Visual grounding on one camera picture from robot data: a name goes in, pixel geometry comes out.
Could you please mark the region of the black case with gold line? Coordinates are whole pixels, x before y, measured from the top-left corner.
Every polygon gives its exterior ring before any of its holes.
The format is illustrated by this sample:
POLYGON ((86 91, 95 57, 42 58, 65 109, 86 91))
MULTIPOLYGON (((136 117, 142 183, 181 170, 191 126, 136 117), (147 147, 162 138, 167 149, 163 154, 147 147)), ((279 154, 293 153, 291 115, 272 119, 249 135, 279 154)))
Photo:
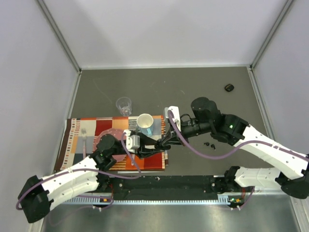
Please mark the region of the black case with gold line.
POLYGON ((235 88, 235 87, 234 87, 233 84, 227 84, 227 85, 224 87, 225 91, 227 91, 227 92, 233 91, 234 88, 235 88))

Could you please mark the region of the black taped earbud charging case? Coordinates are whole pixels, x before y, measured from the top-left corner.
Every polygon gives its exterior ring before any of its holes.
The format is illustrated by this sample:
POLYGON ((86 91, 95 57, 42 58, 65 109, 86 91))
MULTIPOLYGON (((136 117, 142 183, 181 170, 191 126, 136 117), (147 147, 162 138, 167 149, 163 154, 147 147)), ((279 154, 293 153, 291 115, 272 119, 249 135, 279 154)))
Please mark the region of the black taped earbud charging case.
POLYGON ((155 146, 155 149, 157 150, 169 150, 170 149, 170 146, 164 145, 161 139, 157 140, 154 146, 155 146))

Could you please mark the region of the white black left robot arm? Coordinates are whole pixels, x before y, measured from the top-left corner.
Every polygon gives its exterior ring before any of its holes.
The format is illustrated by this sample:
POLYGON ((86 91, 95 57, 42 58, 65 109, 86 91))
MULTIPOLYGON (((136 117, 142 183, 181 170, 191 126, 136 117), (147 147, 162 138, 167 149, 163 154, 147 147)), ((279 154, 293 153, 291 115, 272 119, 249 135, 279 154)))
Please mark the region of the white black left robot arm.
POLYGON ((50 176, 30 177, 17 197, 16 209, 24 212, 28 223, 37 222, 71 198, 95 190, 106 191, 109 178, 118 177, 108 173, 116 164, 115 155, 127 153, 129 157, 148 158, 170 148, 161 139, 154 140, 141 133, 132 136, 123 133, 120 140, 111 134, 103 135, 96 150, 77 164, 50 176), (137 145, 127 149, 125 143, 131 137, 137 139, 137 145))

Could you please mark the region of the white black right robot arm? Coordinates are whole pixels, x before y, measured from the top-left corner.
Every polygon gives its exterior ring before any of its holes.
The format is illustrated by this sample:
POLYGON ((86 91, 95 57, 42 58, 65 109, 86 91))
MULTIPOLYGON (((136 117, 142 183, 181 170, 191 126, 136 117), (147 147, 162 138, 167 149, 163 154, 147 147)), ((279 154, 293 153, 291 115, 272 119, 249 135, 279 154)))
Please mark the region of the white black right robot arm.
POLYGON ((280 189, 289 196, 306 199, 309 195, 309 157, 290 150, 259 132, 242 118, 222 114, 214 101, 199 97, 192 101, 194 118, 182 121, 176 106, 165 108, 165 118, 170 124, 166 135, 157 142, 157 148, 167 150, 170 145, 192 147, 188 139, 209 133, 221 143, 233 146, 225 155, 196 154, 211 160, 229 157, 237 150, 247 151, 271 165, 270 168, 245 168, 233 166, 225 172, 223 186, 229 191, 257 187, 280 189))

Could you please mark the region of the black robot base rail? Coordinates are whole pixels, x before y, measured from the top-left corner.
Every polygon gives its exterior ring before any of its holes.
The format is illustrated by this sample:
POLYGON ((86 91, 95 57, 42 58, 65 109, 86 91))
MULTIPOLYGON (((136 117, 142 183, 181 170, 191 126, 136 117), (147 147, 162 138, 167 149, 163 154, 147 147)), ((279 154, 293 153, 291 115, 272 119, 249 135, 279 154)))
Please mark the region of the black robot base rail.
POLYGON ((115 200, 214 200, 230 191, 222 177, 209 175, 113 178, 109 186, 115 200))

